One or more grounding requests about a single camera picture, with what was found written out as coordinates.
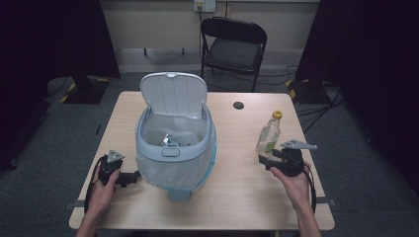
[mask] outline black cable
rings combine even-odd
[[[296,71],[295,72],[289,72],[290,67],[296,67],[296,68],[298,68],[297,65],[290,65],[290,66],[288,66],[286,68],[286,71],[287,71],[286,74],[280,74],[280,75],[263,75],[263,74],[259,74],[259,76],[264,76],[264,77],[277,77],[277,76],[290,76],[290,75],[296,74]]]
[[[307,172],[305,170],[302,171],[305,176],[308,179],[308,184],[310,185],[310,191],[311,191],[311,208],[313,210],[313,213],[315,213],[315,208],[317,206],[317,194],[316,194],[316,190],[314,187],[314,178],[313,178],[313,173],[311,172],[311,169],[308,167],[308,173],[311,175],[311,179],[310,176],[307,174]]]
[[[203,7],[199,6],[198,7],[198,15],[200,15],[200,22],[203,22]]]
[[[98,182],[99,180],[98,179],[97,181],[93,182],[93,180],[95,179],[96,170],[98,169],[99,164],[103,162],[106,158],[107,158],[106,155],[99,158],[99,160],[96,162],[95,168],[93,169],[92,177],[90,178],[89,186],[86,191],[86,197],[84,198],[84,213],[86,213],[87,210],[89,209],[89,202],[90,202],[90,197],[92,195],[93,187],[95,186],[96,182]]]
[[[323,108],[312,108],[312,109],[307,109],[307,110],[298,111],[298,112],[296,112],[296,113],[298,114],[298,113],[301,113],[301,112],[306,112],[306,113],[304,113],[304,114],[302,114],[302,115],[297,115],[298,117],[304,117],[304,116],[308,116],[308,115],[311,115],[311,114],[319,113],[319,112],[321,112],[323,109],[324,109],[324,107],[323,107]]]
[[[227,11],[228,11],[228,1],[225,2],[225,11],[224,11],[224,18],[227,18]]]
[[[326,105],[323,109],[321,109],[320,111],[319,111],[319,114],[318,115],[316,115],[314,118],[311,118],[311,119],[309,119],[309,120],[306,120],[306,121],[304,121],[304,122],[302,122],[301,123],[301,125],[303,124],[303,123],[305,123],[305,122],[307,122],[307,121],[310,121],[310,120],[313,120],[314,119],[314,121],[304,130],[304,134],[306,133],[306,132],[308,132],[308,130],[309,129],[311,129],[311,127],[324,115],[324,114],[326,114],[326,112],[328,112],[328,111],[330,111],[333,107],[336,107],[336,106],[339,106],[340,104],[342,104],[342,102],[343,102],[343,100],[342,101],[340,101],[339,103],[336,103],[337,102],[337,99],[338,99],[338,97],[339,97],[339,95],[341,94],[341,90],[339,89],[339,91],[338,91],[338,93],[336,94],[336,96],[335,96],[335,98],[333,99],[333,101],[329,104],[329,105]]]
[[[243,78],[243,77],[236,76],[236,75],[242,75],[242,74],[231,73],[231,72],[224,72],[224,71],[220,71],[220,70],[217,70],[217,69],[215,69],[215,70],[219,74],[223,74],[223,75],[226,75],[226,76],[229,76],[229,77],[233,77],[233,78],[236,78],[236,79],[239,79],[239,80],[242,80],[242,81],[252,82],[253,83],[253,80],[252,79],[246,79],[246,78]],[[292,75],[292,74],[293,73],[291,73],[291,74],[282,74],[282,75],[260,75],[259,74],[259,76],[263,76],[263,77],[281,77],[281,76],[287,76],[287,75],[289,76],[289,75]],[[279,86],[279,85],[282,85],[282,84],[288,82],[289,80],[290,80],[290,77],[288,79],[286,79],[284,81],[281,81],[281,82],[278,82],[278,83],[269,83],[269,82],[261,82],[261,81],[257,81],[256,83],[257,84],[260,84],[260,85]]]
[[[229,89],[229,88],[226,88],[226,87],[221,87],[221,86],[216,86],[216,85],[209,84],[209,83],[207,83],[207,85],[208,85],[208,86],[210,86],[210,87],[220,88],[220,89],[227,90],[227,91],[232,91],[232,92],[243,92],[243,93],[244,93],[244,91],[233,90],[233,89]]]

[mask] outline clear plastic bottle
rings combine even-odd
[[[259,136],[258,143],[256,145],[256,151],[258,154],[270,153],[272,149],[275,148],[278,138],[280,137],[280,121],[283,117],[281,111],[274,111],[272,113],[272,118],[268,123],[262,128],[261,134]]]

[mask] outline gray carpet floor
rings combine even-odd
[[[287,93],[286,70],[261,72],[256,92]],[[72,83],[57,78],[49,83],[53,94],[43,123],[18,158],[18,168],[0,173],[0,236],[74,236],[68,226],[67,202],[77,200],[96,154],[118,95],[138,91],[146,73],[123,73],[113,79],[99,105],[59,102]],[[210,92],[249,92],[251,82],[206,73]],[[330,95],[336,89],[328,88]],[[313,126],[325,105],[295,104],[312,151],[323,189],[329,199],[335,228],[323,236],[419,236],[419,201],[402,176],[368,143],[362,122],[342,103],[326,112]],[[130,236],[131,231],[99,230],[99,236]],[[257,236],[257,233],[214,233],[222,236]],[[294,236],[295,231],[281,232]],[[186,236],[185,232],[151,232],[150,236]]]

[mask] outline wall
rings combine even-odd
[[[200,48],[193,1],[102,1],[115,48]],[[318,1],[217,1],[215,13],[260,25],[267,50],[303,49]]]

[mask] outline chair backrest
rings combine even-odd
[[[227,39],[259,43],[265,47],[268,39],[265,31],[255,23],[222,17],[210,17],[201,23],[203,39],[205,35]]]

